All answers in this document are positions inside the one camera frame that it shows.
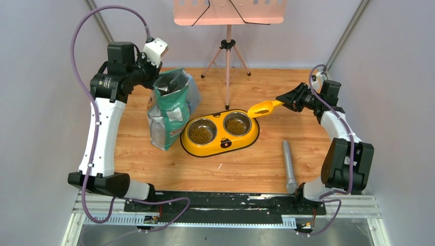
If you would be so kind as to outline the yellow plastic scoop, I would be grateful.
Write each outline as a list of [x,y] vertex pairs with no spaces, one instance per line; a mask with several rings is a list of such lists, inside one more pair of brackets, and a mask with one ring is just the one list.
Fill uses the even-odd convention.
[[282,106],[284,103],[278,100],[267,100],[253,105],[247,111],[247,116],[250,118],[257,118],[271,114],[278,106]]

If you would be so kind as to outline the green pet food bag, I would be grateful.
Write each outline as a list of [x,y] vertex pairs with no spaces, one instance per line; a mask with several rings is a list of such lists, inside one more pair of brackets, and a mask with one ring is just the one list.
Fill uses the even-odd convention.
[[163,72],[155,81],[147,118],[151,144],[167,151],[190,117],[187,105],[189,76],[183,68]]

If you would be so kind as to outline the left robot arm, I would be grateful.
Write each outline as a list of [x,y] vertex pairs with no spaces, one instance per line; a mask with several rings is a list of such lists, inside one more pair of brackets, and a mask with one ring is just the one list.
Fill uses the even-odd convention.
[[68,184],[94,194],[137,199],[145,212],[156,208],[153,185],[114,170],[114,150],[128,96],[138,85],[152,89],[167,50],[159,38],[147,41],[142,52],[131,42],[108,45],[108,59],[90,81],[91,123],[84,156],[78,171],[69,173]]

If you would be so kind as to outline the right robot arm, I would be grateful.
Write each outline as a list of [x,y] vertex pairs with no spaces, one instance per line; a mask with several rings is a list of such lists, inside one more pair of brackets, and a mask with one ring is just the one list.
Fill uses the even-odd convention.
[[300,214],[317,210],[323,205],[322,199],[332,194],[361,192],[368,183],[374,146],[357,137],[347,123],[345,111],[337,105],[340,88],[341,84],[333,80],[324,81],[320,92],[300,83],[276,97],[293,112],[312,110],[331,139],[320,176],[300,184],[293,194],[292,207]]

